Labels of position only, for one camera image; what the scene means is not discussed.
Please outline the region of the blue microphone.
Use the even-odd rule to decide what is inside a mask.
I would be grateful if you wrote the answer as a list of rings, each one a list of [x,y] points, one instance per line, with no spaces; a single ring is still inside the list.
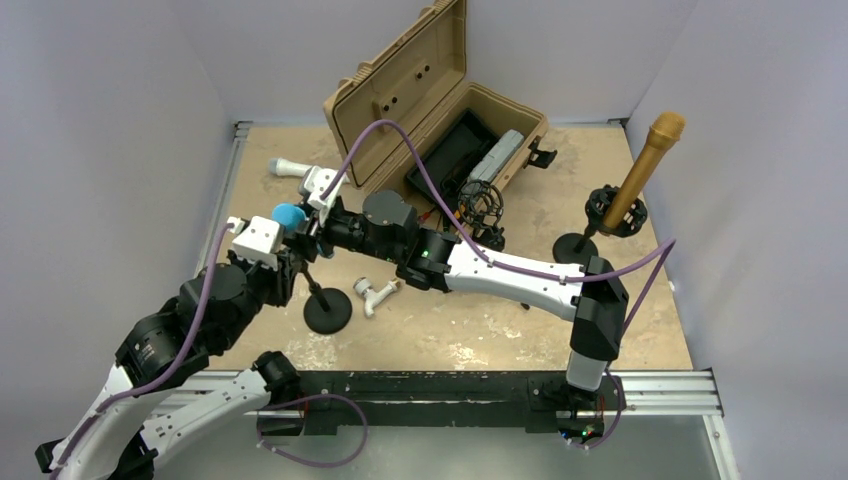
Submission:
[[[307,214],[299,205],[281,203],[273,208],[271,219],[281,226],[284,233],[291,233],[307,220]]]

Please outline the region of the black round-base clip stand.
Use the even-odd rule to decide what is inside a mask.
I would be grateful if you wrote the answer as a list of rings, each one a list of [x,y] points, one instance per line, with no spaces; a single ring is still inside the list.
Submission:
[[[301,263],[299,273],[308,284],[309,297],[303,307],[306,326],[320,335],[333,335],[350,322],[353,306],[348,295],[337,288],[322,287],[309,272],[308,264]]]

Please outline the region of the white mesh-head microphone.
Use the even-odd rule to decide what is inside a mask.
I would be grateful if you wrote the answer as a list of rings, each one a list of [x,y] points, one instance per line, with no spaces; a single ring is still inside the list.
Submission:
[[[282,157],[271,158],[268,163],[269,172],[277,177],[302,178],[314,165],[294,162]]]

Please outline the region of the black tripod shock mount stand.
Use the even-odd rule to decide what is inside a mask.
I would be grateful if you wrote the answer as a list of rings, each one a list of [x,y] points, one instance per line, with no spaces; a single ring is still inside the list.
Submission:
[[[460,219],[471,229],[474,242],[496,252],[504,249],[504,228],[499,225],[504,199],[496,186],[483,181],[466,181],[458,194],[458,208]]]

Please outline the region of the black round-base shock mount stand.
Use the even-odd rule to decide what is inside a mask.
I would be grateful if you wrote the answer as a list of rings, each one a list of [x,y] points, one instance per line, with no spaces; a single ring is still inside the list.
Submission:
[[[639,198],[631,203],[623,218],[614,227],[604,224],[604,217],[618,191],[618,187],[604,185],[591,192],[585,203],[587,226],[583,233],[567,233],[557,238],[552,247],[552,255],[556,263],[586,264],[591,257],[598,256],[598,248],[592,241],[596,233],[627,238],[641,230],[648,219],[648,209]]]

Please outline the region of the gold microphone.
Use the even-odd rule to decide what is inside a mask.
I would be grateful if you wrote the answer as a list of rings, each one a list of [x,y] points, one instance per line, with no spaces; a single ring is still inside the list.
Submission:
[[[603,217],[603,225],[614,229],[624,220],[666,153],[680,140],[686,126],[683,115],[661,113],[648,130],[645,144]]]

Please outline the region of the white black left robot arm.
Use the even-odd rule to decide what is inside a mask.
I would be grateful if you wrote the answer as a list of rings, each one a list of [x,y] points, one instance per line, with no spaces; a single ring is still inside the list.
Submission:
[[[302,392],[299,373],[283,353],[269,351],[224,387],[153,414],[211,357],[232,348],[264,306],[286,306],[303,269],[288,252],[251,261],[230,251],[225,263],[209,261],[135,324],[84,418],[67,437],[37,447],[41,471],[52,479],[151,479],[188,442],[230,418],[292,405]]]

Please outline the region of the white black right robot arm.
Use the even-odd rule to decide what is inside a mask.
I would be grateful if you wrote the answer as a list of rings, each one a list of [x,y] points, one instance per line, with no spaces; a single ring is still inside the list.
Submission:
[[[604,372],[619,356],[629,295],[603,258],[562,264],[492,252],[420,224],[394,191],[369,195],[361,212],[337,199],[327,210],[279,206],[274,216],[292,230],[288,245],[311,255],[343,248],[395,264],[397,277],[422,291],[488,294],[572,322],[561,392],[573,406],[599,396]]]

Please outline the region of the white plastic faucet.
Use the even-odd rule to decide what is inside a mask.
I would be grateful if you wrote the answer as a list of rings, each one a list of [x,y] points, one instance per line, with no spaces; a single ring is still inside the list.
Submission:
[[[398,278],[393,278],[380,290],[376,290],[372,282],[366,277],[360,277],[353,283],[353,289],[363,300],[363,312],[366,318],[372,318],[376,308],[389,296],[397,293],[401,288]]]

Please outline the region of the tan plastic tool case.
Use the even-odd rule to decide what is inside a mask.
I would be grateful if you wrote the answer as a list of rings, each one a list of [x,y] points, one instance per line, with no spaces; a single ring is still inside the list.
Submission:
[[[422,159],[461,112],[471,109],[499,139],[510,129],[525,137],[494,179],[498,189],[527,166],[547,168],[557,155],[539,147],[547,117],[467,80],[466,30],[466,2],[436,1],[380,54],[342,79],[323,105],[340,154],[348,154],[367,126],[388,119],[407,132]]]

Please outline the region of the black tool tray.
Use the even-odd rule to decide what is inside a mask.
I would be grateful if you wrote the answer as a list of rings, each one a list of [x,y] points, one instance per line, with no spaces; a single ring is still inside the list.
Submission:
[[[471,109],[465,109],[422,157],[444,203],[456,209],[460,188],[499,137]]]

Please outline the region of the grey plastic bit box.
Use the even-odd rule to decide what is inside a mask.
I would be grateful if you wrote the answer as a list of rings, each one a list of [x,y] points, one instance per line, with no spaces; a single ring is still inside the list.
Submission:
[[[519,131],[510,129],[504,133],[467,177],[468,182],[492,183],[525,140]]]

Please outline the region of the black mounting base plate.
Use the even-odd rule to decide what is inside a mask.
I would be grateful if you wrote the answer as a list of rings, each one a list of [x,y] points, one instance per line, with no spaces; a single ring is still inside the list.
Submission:
[[[563,371],[304,371],[302,406],[262,412],[267,436],[334,435],[347,426],[519,428],[580,442],[600,438],[627,403],[618,377],[596,393]]]

